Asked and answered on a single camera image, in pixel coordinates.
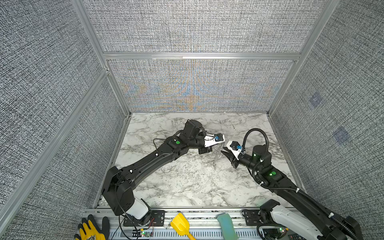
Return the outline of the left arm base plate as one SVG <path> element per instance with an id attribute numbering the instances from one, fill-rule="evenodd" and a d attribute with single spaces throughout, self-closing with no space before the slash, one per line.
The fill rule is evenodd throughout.
<path id="1" fill-rule="evenodd" d="M 128 218 L 124 219 L 124 227 L 137 227 L 137 228 L 148 228 L 150 225 L 154 227 L 163 227 L 165 221 L 164 210 L 150 210 L 141 219 L 128 215 Z"/>

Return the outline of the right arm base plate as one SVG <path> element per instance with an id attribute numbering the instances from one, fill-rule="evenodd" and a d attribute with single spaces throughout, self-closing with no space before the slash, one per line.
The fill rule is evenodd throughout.
<path id="1" fill-rule="evenodd" d="M 261 226 L 267 224 L 270 220 L 270 214 L 264 210 L 243 209 L 241 214 L 245 218 L 247 226 Z"/>

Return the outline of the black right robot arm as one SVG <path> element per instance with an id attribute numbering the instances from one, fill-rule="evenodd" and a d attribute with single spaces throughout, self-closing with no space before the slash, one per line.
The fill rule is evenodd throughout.
<path id="1" fill-rule="evenodd" d="M 264 225 L 284 226 L 306 240 L 361 240 L 360 224 L 352 217 L 342 217 L 305 193 L 283 172 L 272 165 L 272 154 L 265 145 L 257 145 L 252 154 L 238 142 L 222 150 L 234 168 L 246 167 L 254 181 L 291 204 L 300 215 L 290 212 L 277 201 L 267 201 L 260 208 Z"/>

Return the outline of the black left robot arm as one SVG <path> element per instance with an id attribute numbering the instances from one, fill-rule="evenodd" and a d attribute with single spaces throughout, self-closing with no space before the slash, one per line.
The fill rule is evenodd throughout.
<path id="1" fill-rule="evenodd" d="M 134 196 L 133 190 L 137 185 L 162 166 L 188 153 L 190 149 L 203 152 L 224 141 L 223 134 L 208 133 L 200 122 L 187 120 L 183 130 L 164 139 L 146 157 L 121 169 L 110 168 L 103 183 L 102 196 L 116 216 L 128 214 L 146 222 L 151 210 L 143 200 Z"/>

